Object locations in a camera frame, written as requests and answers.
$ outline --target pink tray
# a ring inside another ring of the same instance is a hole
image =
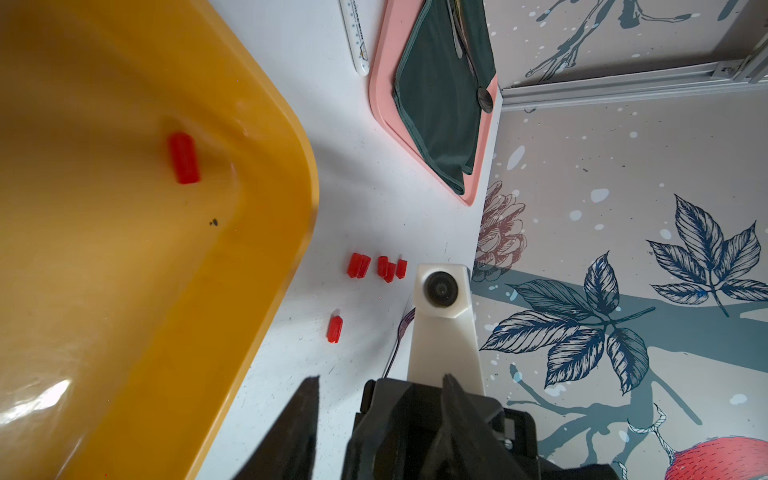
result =
[[[395,101],[392,99],[395,73],[397,72],[400,58],[406,49],[408,38],[411,36],[413,25],[422,10],[423,2],[414,0],[388,0],[384,19],[382,21],[379,44],[376,47],[376,56],[373,57],[371,68],[371,81],[368,86],[368,99],[371,110],[376,120],[389,132],[397,142],[405,148],[427,171],[459,200],[467,206],[475,202],[480,183],[482,161],[485,156],[485,148],[488,145],[488,133],[491,131],[492,114],[482,112],[480,117],[480,131],[478,133],[478,147],[475,152],[475,167],[472,175],[464,174],[464,194],[459,196],[438,174],[424,161],[419,149],[413,142],[406,126],[400,118]],[[496,76],[488,86],[488,92],[498,102],[498,79]]]

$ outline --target red fruit print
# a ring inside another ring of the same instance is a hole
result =
[[[768,478],[768,442],[748,437],[719,437],[676,452],[661,438],[659,427],[667,416],[654,404],[659,419],[647,429],[629,425],[635,433],[653,432],[670,459],[664,480],[759,480]],[[621,468],[627,480],[627,468]]]

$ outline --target red block in bin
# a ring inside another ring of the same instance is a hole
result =
[[[168,137],[168,150],[174,162],[176,181],[182,185],[199,182],[200,168],[197,166],[194,138],[182,131],[175,132]]]
[[[402,258],[400,260],[397,260],[397,270],[395,270],[395,275],[400,280],[406,278],[406,270],[407,269],[408,269],[408,262],[406,262]]]
[[[340,316],[336,315],[331,318],[331,323],[328,325],[328,341],[331,343],[338,343],[341,336],[341,327],[344,324],[344,320]]]
[[[388,257],[379,257],[379,265],[378,265],[378,271],[379,276],[382,278],[386,278],[386,271],[387,266],[389,265],[389,258]]]
[[[384,280],[387,283],[391,283],[395,279],[395,271],[397,270],[397,265],[394,263],[389,263],[386,266],[386,276],[384,277]]]

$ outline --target patterned wallpaper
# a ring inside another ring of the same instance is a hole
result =
[[[630,480],[768,475],[768,91],[502,115],[486,394]]]
[[[485,0],[499,86],[744,58],[764,0]]]

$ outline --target white table surface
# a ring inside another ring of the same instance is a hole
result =
[[[413,288],[415,265],[472,266],[500,109],[478,199],[466,207],[376,123],[368,78],[355,72],[337,0],[211,3],[304,126],[317,161],[320,204],[312,243],[197,478],[229,480],[301,381],[316,375],[320,411],[314,478],[340,478],[362,388],[382,375]],[[372,56],[383,7],[383,0],[358,0]],[[374,259],[362,280],[346,275],[355,251]],[[409,261],[408,276],[390,284],[378,278],[379,255],[402,255]],[[333,345],[326,330],[337,309],[344,326]],[[408,352],[406,341],[391,376],[405,378]]]

